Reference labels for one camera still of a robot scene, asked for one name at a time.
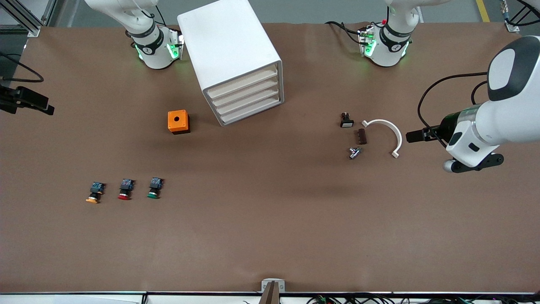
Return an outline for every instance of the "yellow floor line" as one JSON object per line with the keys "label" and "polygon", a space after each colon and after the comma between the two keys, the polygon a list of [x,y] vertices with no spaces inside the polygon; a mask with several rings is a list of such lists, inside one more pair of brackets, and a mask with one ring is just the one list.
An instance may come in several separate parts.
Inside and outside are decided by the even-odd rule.
{"label": "yellow floor line", "polygon": [[478,11],[480,11],[482,21],[489,22],[489,16],[488,12],[485,10],[484,0],[476,0],[476,5],[478,6]]}

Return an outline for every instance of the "white curved tube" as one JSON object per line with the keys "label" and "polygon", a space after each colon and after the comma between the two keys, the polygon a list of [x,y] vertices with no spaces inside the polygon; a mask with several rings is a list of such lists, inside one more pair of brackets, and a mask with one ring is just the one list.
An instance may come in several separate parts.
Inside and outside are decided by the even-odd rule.
{"label": "white curved tube", "polygon": [[392,129],[392,131],[394,131],[394,133],[396,134],[396,137],[397,137],[397,147],[394,151],[392,151],[392,156],[397,158],[399,156],[399,154],[397,153],[397,151],[401,148],[401,143],[403,142],[403,136],[401,136],[401,132],[400,130],[396,127],[395,124],[387,121],[387,120],[372,120],[370,122],[367,122],[367,121],[362,121],[362,124],[364,125],[364,127],[367,127],[373,123],[379,123],[379,124],[384,124],[385,126],[387,126],[388,128]]}

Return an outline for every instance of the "brown tabletop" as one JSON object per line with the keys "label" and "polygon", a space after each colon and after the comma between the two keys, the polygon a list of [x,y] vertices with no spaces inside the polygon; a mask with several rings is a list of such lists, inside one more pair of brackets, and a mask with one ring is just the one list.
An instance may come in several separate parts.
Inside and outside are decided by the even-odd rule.
{"label": "brown tabletop", "polygon": [[[220,127],[189,61],[151,70],[123,28],[43,28],[22,62],[54,116],[1,113],[0,290],[533,292],[540,284],[540,144],[507,144],[497,168],[449,174],[436,142],[367,128],[357,159],[340,114],[422,128],[444,76],[486,71],[518,36],[502,24],[421,24],[393,68],[336,27],[265,24],[285,104]],[[28,76],[18,70],[18,76]],[[425,118],[470,106],[485,77],[451,80]],[[477,100],[485,100],[485,87]],[[186,109],[192,132],[172,135]],[[161,199],[146,197],[153,176]],[[131,201],[122,178],[137,180]],[[94,181],[101,204],[86,203]]]}

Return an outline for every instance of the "orange box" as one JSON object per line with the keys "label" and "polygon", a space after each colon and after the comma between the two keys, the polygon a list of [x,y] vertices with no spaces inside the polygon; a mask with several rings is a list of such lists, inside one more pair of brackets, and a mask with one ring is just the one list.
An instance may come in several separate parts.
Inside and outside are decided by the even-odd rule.
{"label": "orange box", "polygon": [[167,116],[168,129],[172,134],[185,134],[190,130],[190,116],[186,110],[170,111]]}

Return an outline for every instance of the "white box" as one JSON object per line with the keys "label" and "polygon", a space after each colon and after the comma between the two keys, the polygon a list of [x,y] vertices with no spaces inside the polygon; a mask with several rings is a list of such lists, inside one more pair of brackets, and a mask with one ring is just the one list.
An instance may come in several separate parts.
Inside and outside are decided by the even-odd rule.
{"label": "white box", "polygon": [[221,125],[284,102],[282,64],[248,0],[178,15],[199,85]]}

